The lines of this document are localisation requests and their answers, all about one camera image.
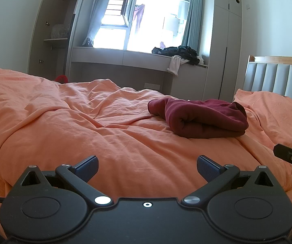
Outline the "dark red garment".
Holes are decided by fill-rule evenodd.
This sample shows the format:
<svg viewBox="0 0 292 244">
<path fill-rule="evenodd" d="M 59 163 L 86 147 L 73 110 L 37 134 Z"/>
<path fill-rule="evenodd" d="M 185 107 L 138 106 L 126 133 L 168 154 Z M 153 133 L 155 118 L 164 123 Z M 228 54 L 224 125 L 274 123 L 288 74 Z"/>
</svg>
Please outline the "dark red garment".
<svg viewBox="0 0 292 244">
<path fill-rule="evenodd" d="M 165 120 L 174 134 L 188 139 L 239 137 L 248 129 L 245 108 L 238 102 L 161 98 L 149 101 L 148 111 Z"/>
</svg>

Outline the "dark clothes pile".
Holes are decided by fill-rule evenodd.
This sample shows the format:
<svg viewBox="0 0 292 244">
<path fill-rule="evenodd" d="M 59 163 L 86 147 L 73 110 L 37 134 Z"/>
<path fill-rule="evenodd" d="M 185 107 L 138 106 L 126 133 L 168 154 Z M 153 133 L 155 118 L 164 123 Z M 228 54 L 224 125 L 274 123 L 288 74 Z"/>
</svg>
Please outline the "dark clothes pile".
<svg viewBox="0 0 292 244">
<path fill-rule="evenodd" d="M 151 53 L 168 57 L 180 56 L 181 58 L 188 60 L 188 64 L 191 65 L 198 65 L 200 63 L 197 52 L 189 46 L 181 45 L 179 47 L 167 47 L 164 49 L 155 47 L 152 49 Z"/>
</svg>

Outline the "orange pillow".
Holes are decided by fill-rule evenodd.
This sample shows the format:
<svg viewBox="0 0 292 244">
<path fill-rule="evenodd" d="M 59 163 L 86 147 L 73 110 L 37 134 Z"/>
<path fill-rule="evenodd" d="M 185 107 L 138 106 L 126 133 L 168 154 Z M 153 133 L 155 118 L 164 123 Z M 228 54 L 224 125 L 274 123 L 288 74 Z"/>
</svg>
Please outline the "orange pillow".
<svg viewBox="0 0 292 244">
<path fill-rule="evenodd" d="M 246 111 L 248 129 L 238 138 L 272 150 L 276 144 L 292 148 L 292 99 L 266 91 L 239 89 L 234 101 Z"/>
</svg>

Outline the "orange duvet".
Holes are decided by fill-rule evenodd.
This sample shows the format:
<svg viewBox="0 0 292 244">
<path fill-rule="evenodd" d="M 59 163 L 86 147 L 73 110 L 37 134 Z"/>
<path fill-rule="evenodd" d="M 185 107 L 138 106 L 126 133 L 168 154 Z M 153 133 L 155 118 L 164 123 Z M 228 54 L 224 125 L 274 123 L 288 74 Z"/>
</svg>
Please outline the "orange duvet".
<svg viewBox="0 0 292 244">
<path fill-rule="evenodd" d="M 173 97 L 0 69 L 0 243 L 292 243 L 292 164 L 242 135 L 174 134 L 148 111 L 161 98 Z M 55 174 L 93 155 L 88 184 L 110 206 L 90 207 Z M 207 184 L 201 155 L 240 174 L 205 207 L 187 207 Z"/>
</svg>

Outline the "red object behind bed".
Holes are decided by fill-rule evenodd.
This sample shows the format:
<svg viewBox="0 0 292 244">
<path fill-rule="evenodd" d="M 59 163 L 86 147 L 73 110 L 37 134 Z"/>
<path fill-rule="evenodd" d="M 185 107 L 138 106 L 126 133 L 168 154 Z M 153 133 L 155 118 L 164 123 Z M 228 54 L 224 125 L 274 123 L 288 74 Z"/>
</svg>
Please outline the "red object behind bed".
<svg viewBox="0 0 292 244">
<path fill-rule="evenodd" d="M 59 75 L 56 77 L 54 81 L 60 84 L 66 84 L 69 82 L 68 77 L 66 75 Z"/>
</svg>

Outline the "tall beige closet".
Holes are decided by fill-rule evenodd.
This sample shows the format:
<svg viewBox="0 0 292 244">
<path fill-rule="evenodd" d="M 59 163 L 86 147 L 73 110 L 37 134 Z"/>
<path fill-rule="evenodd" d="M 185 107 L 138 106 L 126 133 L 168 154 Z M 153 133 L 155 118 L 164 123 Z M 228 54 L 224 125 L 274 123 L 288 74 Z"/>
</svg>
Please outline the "tall beige closet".
<svg viewBox="0 0 292 244">
<path fill-rule="evenodd" d="M 231 102 L 239 68 L 241 0 L 204 0 L 202 56 L 207 61 L 204 99 Z"/>
</svg>

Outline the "white hanging cloth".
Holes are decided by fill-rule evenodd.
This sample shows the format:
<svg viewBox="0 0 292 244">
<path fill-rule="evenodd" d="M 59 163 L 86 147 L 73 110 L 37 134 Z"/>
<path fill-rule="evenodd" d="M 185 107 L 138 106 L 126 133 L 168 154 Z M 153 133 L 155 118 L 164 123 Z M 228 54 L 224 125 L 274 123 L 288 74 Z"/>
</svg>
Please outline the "white hanging cloth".
<svg viewBox="0 0 292 244">
<path fill-rule="evenodd" d="M 178 71 L 181 65 L 188 63 L 189 60 L 182 58 L 179 55 L 174 55 L 171 57 L 170 64 L 167 71 L 176 77 L 178 77 Z"/>
</svg>

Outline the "beige window seat cabinet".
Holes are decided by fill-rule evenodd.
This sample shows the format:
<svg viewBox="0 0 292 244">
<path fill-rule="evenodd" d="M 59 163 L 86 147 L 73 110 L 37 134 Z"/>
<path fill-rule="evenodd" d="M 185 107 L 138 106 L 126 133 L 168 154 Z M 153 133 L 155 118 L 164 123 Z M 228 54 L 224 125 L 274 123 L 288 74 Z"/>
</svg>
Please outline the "beige window seat cabinet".
<svg viewBox="0 0 292 244">
<path fill-rule="evenodd" d="M 171 58 L 158 54 L 74 47 L 66 75 L 70 82 L 110 79 L 120 87 L 152 89 L 179 99 L 203 97 L 207 67 L 181 63 L 177 75 L 167 69 Z"/>
</svg>

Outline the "right blue-grey curtain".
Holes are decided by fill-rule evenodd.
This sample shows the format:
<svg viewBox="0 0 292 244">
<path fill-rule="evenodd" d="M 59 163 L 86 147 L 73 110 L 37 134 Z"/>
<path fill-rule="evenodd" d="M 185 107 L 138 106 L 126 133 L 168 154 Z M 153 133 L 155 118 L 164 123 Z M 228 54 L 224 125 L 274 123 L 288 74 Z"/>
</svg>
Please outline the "right blue-grey curtain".
<svg viewBox="0 0 292 244">
<path fill-rule="evenodd" d="M 189 46 L 195 51 L 199 50 L 200 44 L 202 5 L 203 0 L 189 0 L 186 27 L 182 39 L 182 46 Z"/>
</svg>

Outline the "blue-grey curtain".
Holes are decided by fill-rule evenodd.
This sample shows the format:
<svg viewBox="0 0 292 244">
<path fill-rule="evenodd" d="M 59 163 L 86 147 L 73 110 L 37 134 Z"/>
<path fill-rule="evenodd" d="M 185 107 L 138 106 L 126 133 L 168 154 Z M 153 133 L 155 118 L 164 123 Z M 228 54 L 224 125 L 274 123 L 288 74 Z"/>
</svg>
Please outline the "blue-grey curtain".
<svg viewBox="0 0 292 244">
<path fill-rule="evenodd" d="M 199 50 L 200 44 L 202 5 L 203 0 L 189 0 L 186 27 L 182 39 L 182 46 L 189 46 L 195 51 Z"/>
<path fill-rule="evenodd" d="M 85 47 L 93 47 L 94 39 L 102 25 L 102 19 L 105 15 L 109 0 L 95 0 L 92 10 L 89 29 L 82 43 Z"/>
</svg>

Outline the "folded items on shelf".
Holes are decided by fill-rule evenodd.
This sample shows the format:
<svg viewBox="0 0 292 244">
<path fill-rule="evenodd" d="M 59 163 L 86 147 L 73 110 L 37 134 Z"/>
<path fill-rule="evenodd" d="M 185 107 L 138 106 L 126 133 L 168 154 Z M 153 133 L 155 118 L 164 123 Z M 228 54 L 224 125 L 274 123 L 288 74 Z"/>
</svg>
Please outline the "folded items on shelf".
<svg viewBox="0 0 292 244">
<path fill-rule="evenodd" d="M 68 38 L 70 32 L 70 25 L 55 24 L 51 29 L 51 39 L 62 39 Z"/>
</svg>

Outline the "open beige wardrobe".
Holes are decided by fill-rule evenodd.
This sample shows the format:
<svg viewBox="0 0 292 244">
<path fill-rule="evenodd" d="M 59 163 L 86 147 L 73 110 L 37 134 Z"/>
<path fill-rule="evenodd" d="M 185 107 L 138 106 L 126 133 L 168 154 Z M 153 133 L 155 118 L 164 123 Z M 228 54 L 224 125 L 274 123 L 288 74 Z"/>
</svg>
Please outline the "open beige wardrobe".
<svg viewBox="0 0 292 244">
<path fill-rule="evenodd" d="M 42 0 L 33 29 L 28 74 L 55 80 L 65 74 L 78 0 Z"/>
</svg>

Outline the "window with open sash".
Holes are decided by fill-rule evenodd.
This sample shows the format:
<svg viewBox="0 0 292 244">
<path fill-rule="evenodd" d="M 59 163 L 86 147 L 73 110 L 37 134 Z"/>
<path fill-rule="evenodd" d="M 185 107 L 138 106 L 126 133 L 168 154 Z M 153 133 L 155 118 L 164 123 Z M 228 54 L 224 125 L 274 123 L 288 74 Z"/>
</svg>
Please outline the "window with open sash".
<svg viewBox="0 0 292 244">
<path fill-rule="evenodd" d="M 135 33 L 134 7 L 145 4 Z M 182 45 L 189 0 L 109 0 L 93 46 L 101 49 L 150 53 Z"/>
</svg>

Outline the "purple garment outside window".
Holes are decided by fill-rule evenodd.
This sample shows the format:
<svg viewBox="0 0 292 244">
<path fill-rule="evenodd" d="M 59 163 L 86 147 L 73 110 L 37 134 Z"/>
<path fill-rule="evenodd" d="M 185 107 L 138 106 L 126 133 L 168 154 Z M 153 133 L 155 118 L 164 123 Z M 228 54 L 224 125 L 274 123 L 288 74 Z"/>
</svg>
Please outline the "purple garment outside window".
<svg viewBox="0 0 292 244">
<path fill-rule="evenodd" d="M 135 33 L 137 33 L 140 29 L 141 21 L 144 14 L 144 9 L 145 9 L 145 4 L 136 5 L 134 7 L 133 20 L 135 21 Z"/>
</svg>

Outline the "left blue-grey curtain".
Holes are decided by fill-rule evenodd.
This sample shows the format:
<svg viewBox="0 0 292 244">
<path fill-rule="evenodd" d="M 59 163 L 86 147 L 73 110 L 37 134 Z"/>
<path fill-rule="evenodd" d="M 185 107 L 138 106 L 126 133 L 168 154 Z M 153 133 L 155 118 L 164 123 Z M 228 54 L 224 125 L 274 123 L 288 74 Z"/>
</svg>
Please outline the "left blue-grey curtain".
<svg viewBox="0 0 292 244">
<path fill-rule="evenodd" d="M 109 0 L 95 0 L 92 10 L 89 29 L 82 43 L 85 47 L 93 47 L 94 39 L 102 25 L 102 19 L 105 15 Z"/>
</svg>

